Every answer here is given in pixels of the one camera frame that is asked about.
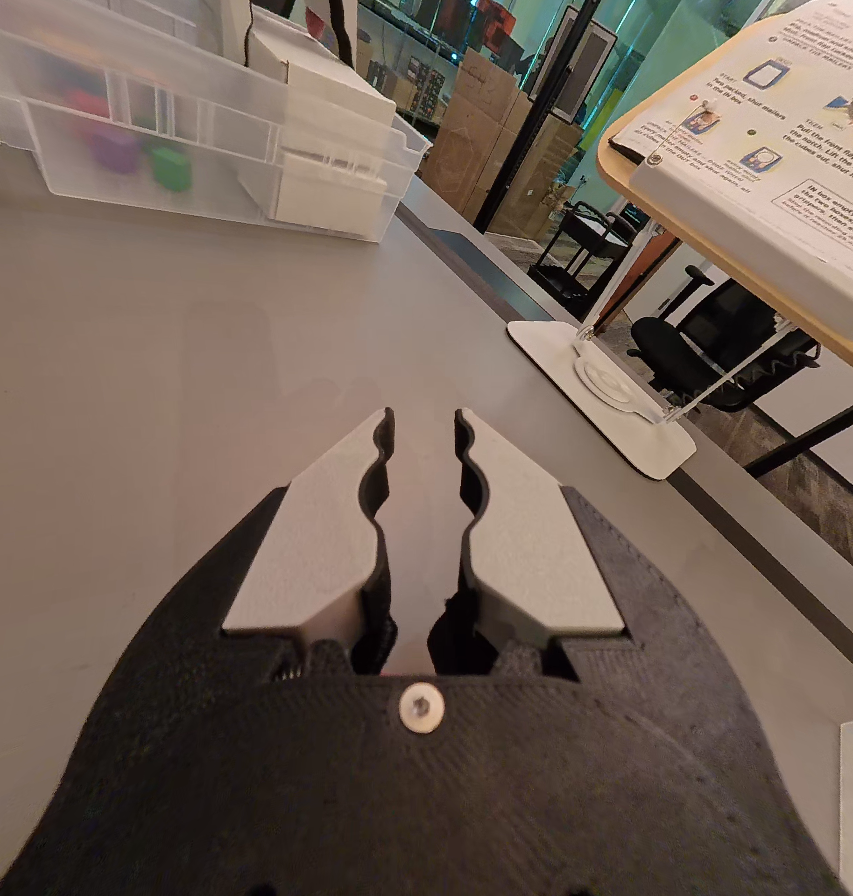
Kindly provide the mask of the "large cardboard box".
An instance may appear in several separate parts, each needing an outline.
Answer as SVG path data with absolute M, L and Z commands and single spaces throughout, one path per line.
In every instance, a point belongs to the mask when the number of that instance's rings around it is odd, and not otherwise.
M 518 79 L 468 49 L 423 170 L 423 182 L 472 221 L 532 108 Z

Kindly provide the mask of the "black cart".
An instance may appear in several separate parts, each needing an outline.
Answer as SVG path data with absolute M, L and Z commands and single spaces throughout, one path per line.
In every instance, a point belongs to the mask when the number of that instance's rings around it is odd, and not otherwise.
M 613 276 L 622 266 L 640 232 L 630 218 L 615 212 L 600 212 L 578 201 L 567 210 L 548 246 L 527 275 L 555 299 L 571 316 L 583 322 L 604 293 Z M 561 236 L 576 245 L 575 254 L 565 266 L 552 263 L 551 251 Z M 606 261 L 607 265 L 590 285 L 579 276 L 589 263 Z

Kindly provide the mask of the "clear plastic bin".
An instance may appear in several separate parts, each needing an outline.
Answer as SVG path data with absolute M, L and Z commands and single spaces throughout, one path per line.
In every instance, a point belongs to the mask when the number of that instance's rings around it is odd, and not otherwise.
M 253 6 L 0 1 L 0 144 L 32 153 L 57 196 L 381 241 L 429 141 L 397 110 L 382 126 L 254 72 Z M 105 94 L 110 120 L 67 107 L 69 88 Z M 94 161 L 85 138 L 100 127 L 138 138 L 136 174 Z M 189 156 L 188 192 L 154 180 L 158 144 Z M 275 220 L 286 154 L 385 180 L 372 236 Z

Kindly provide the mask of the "black office chair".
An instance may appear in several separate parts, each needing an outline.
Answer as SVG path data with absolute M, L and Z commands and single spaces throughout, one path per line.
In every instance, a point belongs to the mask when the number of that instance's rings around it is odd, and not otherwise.
M 651 388 L 670 392 L 677 406 L 696 398 L 759 348 L 774 334 L 776 324 L 775 312 L 732 279 L 714 286 L 678 323 L 672 323 L 671 315 L 698 288 L 713 285 L 696 266 L 688 265 L 685 273 L 688 285 L 660 316 L 634 322 L 635 348 L 628 350 L 652 371 Z M 817 367 L 821 351 L 821 345 L 802 330 L 791 330 L 702 402 L 727 413 L 744 410 L 793 375 Z

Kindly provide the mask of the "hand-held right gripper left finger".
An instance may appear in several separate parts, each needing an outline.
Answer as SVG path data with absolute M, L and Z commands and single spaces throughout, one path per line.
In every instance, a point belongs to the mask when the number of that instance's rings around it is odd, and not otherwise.
M 292 479 L 226 614 L 226 633 L 298 644 L 380 638 L 390 573 L 376 516 L 394 447 L 394 411 L 378 409 Z

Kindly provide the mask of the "small green cube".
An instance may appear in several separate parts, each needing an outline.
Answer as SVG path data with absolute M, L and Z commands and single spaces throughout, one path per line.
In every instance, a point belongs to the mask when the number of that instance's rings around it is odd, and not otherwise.
M 148 151 L 154 180 L 170 192 L 182 194 L 192 188 L 192 163 L 179 147 L 158 144 Z

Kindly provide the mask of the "black stanchion pole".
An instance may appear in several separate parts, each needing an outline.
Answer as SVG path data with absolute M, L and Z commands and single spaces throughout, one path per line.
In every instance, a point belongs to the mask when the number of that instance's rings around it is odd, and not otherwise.
M 529 154 L 529 150 L 536 140 L 544 120 L 555 107 L 556 100 L 569 78 L 568 67 L 570 61 L 578 49 L 581 39 L 589 29 L 589 25 L 600 5 L 600 1 L 583 2 L 572 27 L 564 35 L 563 44 L 554 54 L 548 56 L 551 64 L 546 72 L 544 81 L 540 85 L 538 94 L 532 102 L 532 108 L 522 128 L 518 131 L 511 149 L 475 218 L 474 228 L 481 234 L 485 234 L 488 227 L 492 224 L 493 218 L 507 196 L 510 185 L 512 185 L 523 161 Z

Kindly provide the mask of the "purple cube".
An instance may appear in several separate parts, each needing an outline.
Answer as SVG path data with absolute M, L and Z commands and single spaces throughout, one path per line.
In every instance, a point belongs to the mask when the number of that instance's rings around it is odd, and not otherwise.
M 119 175 L 136 174 L 141 162 L 141 147 L 132 133 L 118 128 L 100 127 L 85 138 L 94 161 Z

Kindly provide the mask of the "tilted instruction board stand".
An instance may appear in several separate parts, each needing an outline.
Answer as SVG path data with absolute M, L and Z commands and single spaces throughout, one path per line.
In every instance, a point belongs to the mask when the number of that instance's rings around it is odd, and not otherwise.
M 853 2 L 806 2 L 749 25 L 614 122 L 602 179 L 763 301 L 759 347 L 680 407 L 657 399 L 585 322 L 513 322 L 511 340 L 652 479 L 695 453 L 681 419 L 803 330 L 853 366 Z

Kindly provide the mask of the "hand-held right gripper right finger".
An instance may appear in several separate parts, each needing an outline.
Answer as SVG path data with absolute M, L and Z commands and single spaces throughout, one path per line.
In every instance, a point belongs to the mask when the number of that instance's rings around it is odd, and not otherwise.
M 455 452 L 473 514 L 461 571 L 477 633 L 496 649 L 621 636 L 625 621 L 562 483 L 471 409 L 456 411 Z

